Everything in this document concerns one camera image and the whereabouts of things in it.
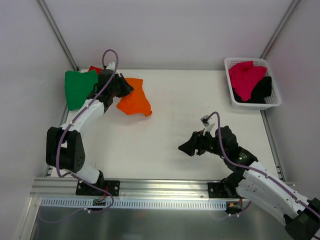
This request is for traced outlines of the orange t shirt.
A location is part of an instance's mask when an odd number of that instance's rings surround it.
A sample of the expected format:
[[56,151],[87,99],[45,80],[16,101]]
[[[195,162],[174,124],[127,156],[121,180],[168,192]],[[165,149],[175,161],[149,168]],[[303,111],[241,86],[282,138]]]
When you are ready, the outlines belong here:
[[120,99],[116,107],[126,115],[143,114],[146,117],[152,115],[152,107],[149,103],[144,89],[143,80],[140,78],[125,78],[127,83],[133,87],[133,91]]

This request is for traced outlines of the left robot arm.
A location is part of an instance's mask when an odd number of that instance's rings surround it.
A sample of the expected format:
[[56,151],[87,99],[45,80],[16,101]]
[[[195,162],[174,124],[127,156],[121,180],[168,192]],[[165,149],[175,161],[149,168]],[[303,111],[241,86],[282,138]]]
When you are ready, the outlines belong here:
[[103,173],[86,163],[82,137],[90,124],[108,110],[115,97],[126,97],[133,90],[122,73],[109,67],[102,70],[98,74],[98,82],[75,117],[47,131],[46,163],[57,172],[64,170],[87,182],[87,189],[93,195],[101,194],[105,188]]

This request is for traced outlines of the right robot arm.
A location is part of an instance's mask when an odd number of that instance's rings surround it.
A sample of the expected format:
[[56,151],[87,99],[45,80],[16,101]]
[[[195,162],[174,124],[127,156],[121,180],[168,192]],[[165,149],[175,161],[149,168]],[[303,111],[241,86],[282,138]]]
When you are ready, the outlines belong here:
[[210,196],[245,198],[256,204],[285,228],[294,240],[316,238],[320,229],[320,201],[299,194],[272,175],[248,150],[239,146],[228,126],[215,131],[194,131],[178,149],[188,156],[210,153],[223,159],[231,174],[215,187],[208,187]]

